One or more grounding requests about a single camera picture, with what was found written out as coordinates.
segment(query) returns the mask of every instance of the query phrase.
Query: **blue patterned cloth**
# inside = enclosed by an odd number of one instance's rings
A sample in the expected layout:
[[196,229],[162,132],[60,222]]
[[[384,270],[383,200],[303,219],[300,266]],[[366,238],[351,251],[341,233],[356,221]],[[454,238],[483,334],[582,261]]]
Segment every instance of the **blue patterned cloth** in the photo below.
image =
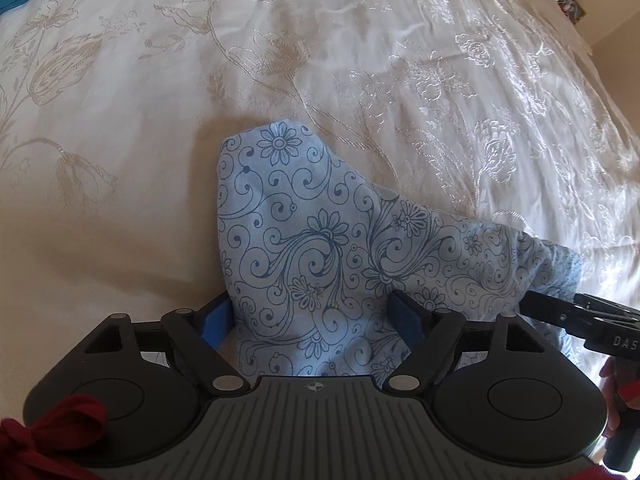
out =
[[250,379],[383,380],[409,352],[385,317],[394,289],[427,309],[491,320],[517,312],[527,289],[569,299],[580,277],[573,251],[406,200],[364,178],[301,124],[230,137],[218,179],[238,369]]

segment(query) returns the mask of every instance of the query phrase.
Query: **white bedspread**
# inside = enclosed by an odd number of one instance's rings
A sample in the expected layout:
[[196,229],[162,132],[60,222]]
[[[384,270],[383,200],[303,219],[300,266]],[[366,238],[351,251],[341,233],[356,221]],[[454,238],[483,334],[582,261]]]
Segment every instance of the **white bedspread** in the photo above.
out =
[[0,86],[1,415],[107,314],[223,290],[220,142],[277,118],[638,293],[638,140],[552,0],[31,0]]

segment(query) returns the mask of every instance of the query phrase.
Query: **screw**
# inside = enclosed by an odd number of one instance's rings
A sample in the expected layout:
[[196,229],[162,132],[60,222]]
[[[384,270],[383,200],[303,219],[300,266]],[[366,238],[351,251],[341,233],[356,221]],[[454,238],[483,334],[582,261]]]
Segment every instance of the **screw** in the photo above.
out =
[[220,390],[221,392],[232,392],[242,388],[242,386],[244,386],[244,381],[242,380],[242,377],[238,377],[236,375],[223,375],[217,377],[211,384],[215,389]]
[[409,392],[420,386],[420,381],[411,375],[396,375],[389,379],[389,386],[400,392]]

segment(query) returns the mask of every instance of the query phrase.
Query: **red cloth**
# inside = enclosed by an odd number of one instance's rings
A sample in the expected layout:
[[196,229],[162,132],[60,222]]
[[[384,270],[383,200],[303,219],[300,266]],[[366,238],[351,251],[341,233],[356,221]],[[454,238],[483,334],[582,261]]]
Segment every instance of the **red cloth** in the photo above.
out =
[[594,465],[583,469],[577,475],[567,480],[626,480],[625,476],[614,475],[601,465]]
[[640,397],[640,381],[631,381],[618,388],[618,395],[625,402],[631,402],[636,397]]
[[0,422],[0,478],[9,480],[100,480],[56,455],[90,446],[107,424],[106,408],[93,397],[67,397],[30,428],[12,418]]

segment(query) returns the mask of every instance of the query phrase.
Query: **ribbed grip surface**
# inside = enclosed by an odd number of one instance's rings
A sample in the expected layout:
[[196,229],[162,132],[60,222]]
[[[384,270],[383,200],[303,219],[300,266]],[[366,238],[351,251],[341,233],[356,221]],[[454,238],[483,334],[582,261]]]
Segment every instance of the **ribbed grip surface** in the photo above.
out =
[[561,480],[589,465],[478,458],[440,434],[418,400],[388,396],[368,377],[264,377],[245,396],[212,402],[173,449],[94,471],[106,480]]

